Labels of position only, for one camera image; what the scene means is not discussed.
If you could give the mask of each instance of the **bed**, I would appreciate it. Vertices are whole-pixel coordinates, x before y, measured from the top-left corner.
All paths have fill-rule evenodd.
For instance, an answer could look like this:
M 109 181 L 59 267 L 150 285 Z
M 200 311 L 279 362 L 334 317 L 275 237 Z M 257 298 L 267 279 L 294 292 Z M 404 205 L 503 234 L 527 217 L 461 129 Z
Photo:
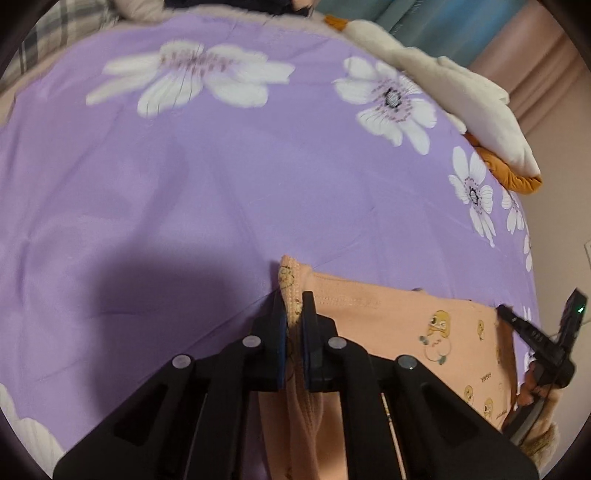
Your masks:
M 19 93 L 0 127 L 0 400 L 47 473 L 172 356 L 244 335 L 286 253 L 538 322 L 519 199 L 411 80 L 309 22 L 108 29 Z M 520 378 L 527 355 L 516 340 Z

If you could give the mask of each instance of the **white flower print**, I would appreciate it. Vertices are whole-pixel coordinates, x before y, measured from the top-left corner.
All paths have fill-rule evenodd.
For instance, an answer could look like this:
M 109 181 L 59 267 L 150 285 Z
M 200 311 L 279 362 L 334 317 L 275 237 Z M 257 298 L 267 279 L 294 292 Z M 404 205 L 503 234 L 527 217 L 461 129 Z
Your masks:
M 517 227 L 518 230 L 523 230 L 525 228 L 523 214 L 521 213 L 521 209 L 517 204 L 513 192 L 503 189 L 503 201 L 501 206 L 505 210 L 509 210 L 509 215 L 507 216 L 507 231 L 513 235 L 515 227 Z
M 523 319 L 531 323 L 531 309 L 523 307 Z
M 530 241 L 530 233 L 527 232 L 525 234 L 525 238 L 523 241 L 523 253 L 526 255 L 525 257 L 525 269 L 528 272 L 531 272 L 531 267 L 533 264 L 533 260 L 531 258 L 531 241 Z
M 470 166 L 466 153 L 461 147 L 453 149 L 453 169 L 455 175 L 449 175 L 449 182 L 456 189 L 456 196 L 465 204 L 470 204 L 470 218 L 474 230 L 480 236 L 488 238 L 491 247 L 495 246 L 493 236 L 496 236 L 492 223 L 492 188 L 482 185 L 486 177 L 486 166 L 476 152 L 472 153 Z
M 531 309 L 526 309 L 525 307 L 523 307 L 523 319 L 526 320 L 527 322 L 531 323 Z M 534 361 L 534 352 L 531 349 L 528 349 L 525 353 L 525 357 L 524 357 L 524 361 L 523 361 L 523 367 L 524 367 L 524 372 L 527 372 L 529 367 L 530 367 L 530 363 L 532 361 Z
M 529 349 L 526 351 L 525 356 L 523 357 L 523 371 L 527 373 L 530 369 L 530 363 L 535 360 L 534 358 L 534 351 Z
M 349 77 L 335 80 L 339 96 L 354 105 L 373 104 L 357 114 L 358 122 L 371 134 L 390 140 L 396 147 L 406 135 L 421 155 L 429 153 L 430 140 L 423 128 L 437 123 L 435 107 L 411 80 L 378 61 L 375 68 L 360 57 L 345 60 Z
M 204 85 L 228 105 L 260 107 L 268 99 L 267 84 L 289 83 L 294 69 L 288 63 L 268 61 L 264 53 L 234 45 L 221 44 L 205 51 L 200 43 L 174 40 L 158 52 L 108 62 L 103 73 L 118 77 L 90 92 L 86 104 L 95 105 L 152 83 L 138 102 L 138 113 L 145 118 L 185 105 Z
M 29 417 L 22 419 L 18 416 L 17 409 L 8 389 L 1 383 L 0 409 L 29 454 L 43 471 L 49 475 L 49 478 L 51 478 L 57 462 L 64 455 L 64 450 L 59 442 L 38 421 Z

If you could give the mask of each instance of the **screw head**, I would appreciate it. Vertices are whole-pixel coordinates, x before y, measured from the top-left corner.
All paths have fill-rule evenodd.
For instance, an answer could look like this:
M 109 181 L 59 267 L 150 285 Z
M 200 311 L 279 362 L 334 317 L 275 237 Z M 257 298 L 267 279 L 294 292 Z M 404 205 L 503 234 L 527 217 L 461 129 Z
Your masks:
M 191 357 L 188 355 L 177 355 L 173 358 L 173 367 L 182 369 L 191 365 Z
M 417 366 L 417 359 L 410 355 L 401 355 L 400 357 L 398 357 L 398 364 L 402 368 L 412 370 Z
M 329 339 L 329 347 L 335 350 L 341 350 L 347 346 L 347 340 L 342 337 L 332 337 Z
M 249 335 L 242 339 L 242 344 L 248 348 L 256 348 L 261 344 L 261 339 L 256 335 Z

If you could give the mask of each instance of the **curtain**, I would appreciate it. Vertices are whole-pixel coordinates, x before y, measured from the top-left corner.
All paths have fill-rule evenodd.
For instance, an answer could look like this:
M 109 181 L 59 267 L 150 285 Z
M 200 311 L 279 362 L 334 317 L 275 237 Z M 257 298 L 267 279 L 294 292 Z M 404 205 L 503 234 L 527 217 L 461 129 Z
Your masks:
M 501 85 L 524 133 L 560 101 L 586 65 L 552 15 L 537 1 L 502 29 L 470 69 Z
M 318 10 L 375 21 L 407 47 L 467 66 L 527 0 L 322 0 Z

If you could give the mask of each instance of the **peach towel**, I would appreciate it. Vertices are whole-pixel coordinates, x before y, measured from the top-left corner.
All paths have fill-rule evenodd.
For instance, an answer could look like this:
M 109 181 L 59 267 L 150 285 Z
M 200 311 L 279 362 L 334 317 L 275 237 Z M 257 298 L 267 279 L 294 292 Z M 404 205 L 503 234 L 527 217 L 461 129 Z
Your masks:
M 312 291 L 319 314 L 335 320 L 340 336 L 389 359 L 417 357 L 456 394 L 500 428 L 517 394 L 510 327 L 490 307 L 440 299 L 314 272 L 284 257 L 279 270 L 287 309 L 287 385 L 260 393 L 267 458 L 273 480 L 346 480 L 338 394 L 304 389 L 298 324 L 301 295 Z

